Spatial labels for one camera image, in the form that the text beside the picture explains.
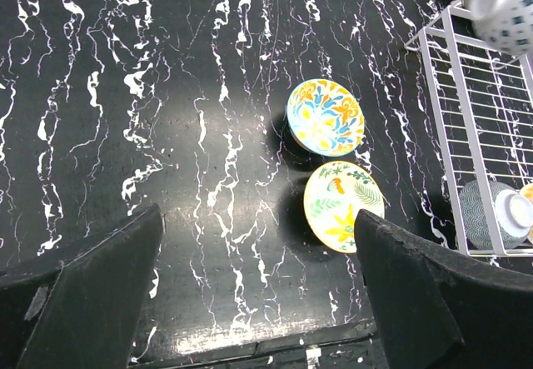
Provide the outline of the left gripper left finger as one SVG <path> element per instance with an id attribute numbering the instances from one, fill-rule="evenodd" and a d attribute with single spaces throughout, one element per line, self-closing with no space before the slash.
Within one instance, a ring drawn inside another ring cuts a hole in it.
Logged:
<path id="1" fill-rule="evenodd" d="M 3 368 L 125 368 L 163 235 L 158 205 L 1 271 Z"/>

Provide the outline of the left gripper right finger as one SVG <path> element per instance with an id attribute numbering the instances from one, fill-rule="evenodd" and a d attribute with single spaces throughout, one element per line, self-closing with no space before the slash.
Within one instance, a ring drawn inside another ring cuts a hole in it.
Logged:
<path id="1" fill-rule="evenodd" d="M 532 277 L 414 235 L 367 210 L 361 272 L 391 368 L 530 368 Z"/>

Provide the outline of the red rimmed grey bowl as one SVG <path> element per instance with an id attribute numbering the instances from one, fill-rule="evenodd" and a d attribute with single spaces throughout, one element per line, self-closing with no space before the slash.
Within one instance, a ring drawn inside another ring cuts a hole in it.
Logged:
<path id="1" fill-rule="evenodd" d="M 491 208 L 481 194 L 478 181 L 468 182 L 459 192 L 461 216 L 468 241 L 478 250 L 492 250 L 491 235 L 498 229 L 505 249 L 522 244 L 532 228 L 528 201 L 503 182 L 488 182 Z"/>

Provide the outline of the yellow dotted bowl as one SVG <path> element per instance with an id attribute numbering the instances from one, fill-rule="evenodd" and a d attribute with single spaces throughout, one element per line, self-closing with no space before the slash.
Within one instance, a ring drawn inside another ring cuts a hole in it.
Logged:
<path id="1" fill-rule="evenodd" d="M 528 201 L 527 212 L 528 212 L 529 218 L 532 218 L 533 183 L 530 182 L 530 183 L 526 184 L 525 186 L 523 186 L 521 188 L 521 190 L 519 191 L 519 193 L 520 193 L 520 195 L 523 198 L 525 198 Z M 533 243 L 533 229 L 532 228 L 530 228 L 530 230 L 529 230 L 529 233 L 528 233 L 528 236 L 527 236 L 527 241 L 530 244 Z"/>

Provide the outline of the blue patterned bowl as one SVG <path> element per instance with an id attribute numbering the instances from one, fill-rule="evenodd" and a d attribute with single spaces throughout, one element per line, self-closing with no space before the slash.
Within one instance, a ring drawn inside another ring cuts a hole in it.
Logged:
<path id="1" fill-rule="evenodd" d="M 513 57 L 532 52 L 532 0 L 468 0 L 476 35 Z"/>

